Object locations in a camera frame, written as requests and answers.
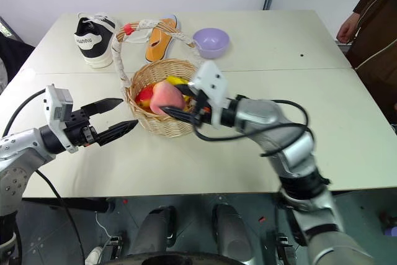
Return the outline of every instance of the purple bowl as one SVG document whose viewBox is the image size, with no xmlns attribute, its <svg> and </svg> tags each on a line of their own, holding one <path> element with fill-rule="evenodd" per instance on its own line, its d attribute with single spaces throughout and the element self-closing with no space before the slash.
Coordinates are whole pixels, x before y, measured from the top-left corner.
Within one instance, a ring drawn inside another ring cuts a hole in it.
<svg viewBox="0 0 397 265">
<path fill-rule="evenodd" d="M 219 58 L 229 47 L 229 35 L 217 28 L 203 28 L 193 34 L 201 57 L 206 59 Z"/>
</svg>

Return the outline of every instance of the floor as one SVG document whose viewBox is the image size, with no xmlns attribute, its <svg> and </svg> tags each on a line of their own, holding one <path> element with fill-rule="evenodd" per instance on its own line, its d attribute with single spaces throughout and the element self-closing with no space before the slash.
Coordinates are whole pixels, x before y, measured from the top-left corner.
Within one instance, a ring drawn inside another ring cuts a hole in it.
<svg viewBox="0 0 397 265">
<path fill-rule="evenodd" d="M 397 189 L 356 191 L 335 196 L 345 221 L 346 231 L 376 260 L 377 264 L 395 265 L 397 237 L 383 236 L 378 214 L 386 210 L 397 215 Z M 146 215 L 160 205 L 174 205 L 178 212 L 177 240 L 171 250 L 216 253 L 212 237 L 211 212 L 218 203 L 229 203 L 242 216 L 256 254 L 256 264 L 276 264 L 274 259 L 274 205 L 269 194 L 168 195 L 126 197 L 113 200 L 113 212 L 99 213 L 98 219 L 111 235 L 123 233 L 127 255 L 139 226 Z M 95 221 L 95 213 L 73 210 L 84 252 L 103 245 L 107 237 Z M 296 248 L 297 264 L 308 264 L 306 248 L 297 246 L 290 236 L 281 211 L 280 230 Z M 23 264 L 79 264 L 76 236 L 62 209 L 23 202 L 17 220 L 24 249 Z"/>
</svg>

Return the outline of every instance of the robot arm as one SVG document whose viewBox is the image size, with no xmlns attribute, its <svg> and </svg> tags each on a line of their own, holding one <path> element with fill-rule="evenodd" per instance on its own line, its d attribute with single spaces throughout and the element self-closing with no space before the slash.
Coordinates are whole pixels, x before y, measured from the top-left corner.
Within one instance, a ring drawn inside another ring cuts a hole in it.
<svg viewBox="0 0 397 265">
<path fill-rule="evenodd" d="M 79 146 L 93 143 L 102 146 L 132 130 L 137 120 L 121 122 L 102 133 L 90 126 L 90 116 L 112 110 L 121 102 L 103 99 L 72 112 L 69 91 L 47 86 L 44 104 L 48 125 L 0 140 L 0 264 L 14 250 L 16 213 L 33 172 L 58 153 L 74 153 Z"/>
<path fill-rule="evenodd" d="M 373 259 L 344 233 L 326 186 L 329 181 L 317 169 L 312 154 L 314 141 L 311 134 L 304 131 L 304 125 L 289 126 L 291 121 L 275 101 L 243 96 L 225 98 L 226 79 L 211 61 L 199 69 L 189 87 L 197 100 L 193 115 L 173 107 L 163 107 L 163 111 L 192 122 L 195 127 L 202 123 L 234 127 L 265 152 L 270 152 L 270 163 L 280 178 L 294 238 L 298 244 L 308 247 L 310 264 L 373 264 Z M 202 108 L 208 105 L 211 112 L 204 112 Z"/>
</svg>

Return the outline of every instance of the basket handle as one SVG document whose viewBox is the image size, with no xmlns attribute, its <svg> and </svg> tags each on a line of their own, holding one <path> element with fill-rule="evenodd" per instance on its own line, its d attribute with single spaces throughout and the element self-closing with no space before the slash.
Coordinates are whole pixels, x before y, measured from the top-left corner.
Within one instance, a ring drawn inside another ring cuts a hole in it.
<svg viewBox="0 0 397 265">
<path fill-rule="evenodd" d="M 117 34 L 114 35 L 112 40 L 112 55 L 115 65 L 116 72 L 120 77 L 123 87 L 129 88 L 131 86 L 131 80 L 124 72 L 124 65 L 121 57 L 122 42 L 134 31 L 141 29 L 159 29 L 164 33 L 184 42 L 190 49 L 192 49 L 196 57 L 200 57 L 200 54 L 195 47 L 195 43 L 192 38 L 184 35 L 182 32 L 176 30 L 170 25 L 164 23 L 161 20 L 141 20 L 140 22 L 127 23 L 120 28 Z"/>
</svg>

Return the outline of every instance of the wicker basket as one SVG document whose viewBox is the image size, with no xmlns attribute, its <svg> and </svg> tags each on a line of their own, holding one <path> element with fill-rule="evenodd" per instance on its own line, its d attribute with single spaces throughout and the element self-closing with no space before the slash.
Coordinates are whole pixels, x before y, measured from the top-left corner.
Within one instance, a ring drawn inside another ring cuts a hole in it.
<svg viewBox="0 0 397 265">
<path fill-rule="evenodd" d="M 126 38 L 128 31 L 132 32 L 140 29 L 157 28 L 174 38 L 182 40 L 190 48 L 195 48 L 191 38 L 186 37 L 176 29 L 168 26 L 159 20 L 143 20 L 141 22 L 129 23 L 122 27 L 112 42 L 112 54 L 116 70 L 122 80 L 124 92 L 133 115 L 139 123 L 150 132 L 174 138 L 186 135 L 192 131 L 191 124 L 178 121 L 170 116 L 162 116 L 147 112 L 139 107 L 134 98 L 145 86 L 160 82 L 167 76 L 177 76 L 189 80 L 195 73 L 195 66 L 188 61 L 178 59 L 166 59 L 152 62 L 137 71 L 130 80 L 125 72 L 121 60 L 121 44 Z"/>
</svg>

